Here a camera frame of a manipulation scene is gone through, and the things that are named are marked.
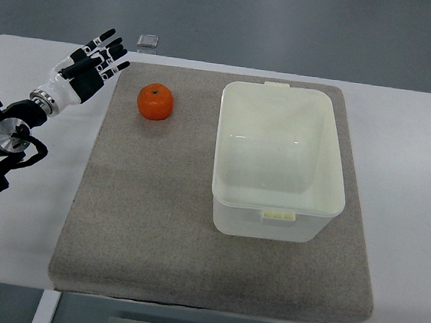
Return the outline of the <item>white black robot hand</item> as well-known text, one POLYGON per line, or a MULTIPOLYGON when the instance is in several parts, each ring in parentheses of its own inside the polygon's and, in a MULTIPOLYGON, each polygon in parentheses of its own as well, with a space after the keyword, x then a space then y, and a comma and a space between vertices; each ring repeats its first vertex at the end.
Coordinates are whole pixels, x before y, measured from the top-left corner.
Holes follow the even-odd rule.
POLYGON ((127 54, 122 38, 104 45, 115 34, 115 29, 109 29, 74 51, 71 58, 66 57, 57 63, 48 75, 49 80, 35 88, 29 99, 49 117, 59 115, 69 105, 82 104, 90 99, 103 87, 104 81, 130 66, 129 61, 124 61, 108 68, 127 54), (96 58, 100 59, 100 63, 93 68, 96 58))

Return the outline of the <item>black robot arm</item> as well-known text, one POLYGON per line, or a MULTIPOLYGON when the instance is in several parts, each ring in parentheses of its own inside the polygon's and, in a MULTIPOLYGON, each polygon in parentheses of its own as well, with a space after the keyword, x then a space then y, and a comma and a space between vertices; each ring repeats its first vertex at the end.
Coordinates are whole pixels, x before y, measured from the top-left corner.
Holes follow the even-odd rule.
POLYGON ((121 38, 110 29, 57 63, 48 82, 28 98, 7 107, 0 102, 0 193, 8 188, 8 172, 33 166, 48 155, 47 146, 34 137, 34 128, 59 115, 67 106, 81 105, 115 74, 128 68, 121 38))

